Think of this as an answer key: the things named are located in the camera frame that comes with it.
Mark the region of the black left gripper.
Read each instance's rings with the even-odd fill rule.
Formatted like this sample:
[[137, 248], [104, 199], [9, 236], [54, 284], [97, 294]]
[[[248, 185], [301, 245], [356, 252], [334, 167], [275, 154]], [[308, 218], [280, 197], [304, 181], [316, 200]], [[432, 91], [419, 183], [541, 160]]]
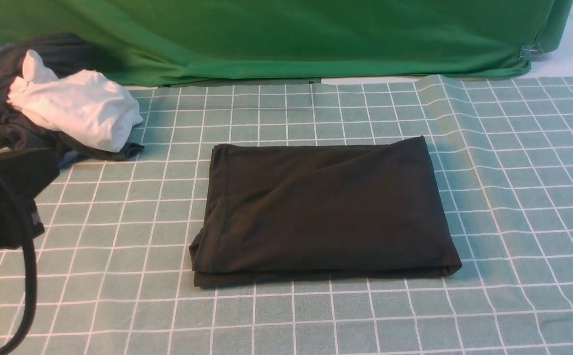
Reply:
[[45, 232], [35, 200], [59, 173], [49, 148], [0, 152], [0, 250], [19, 248]]

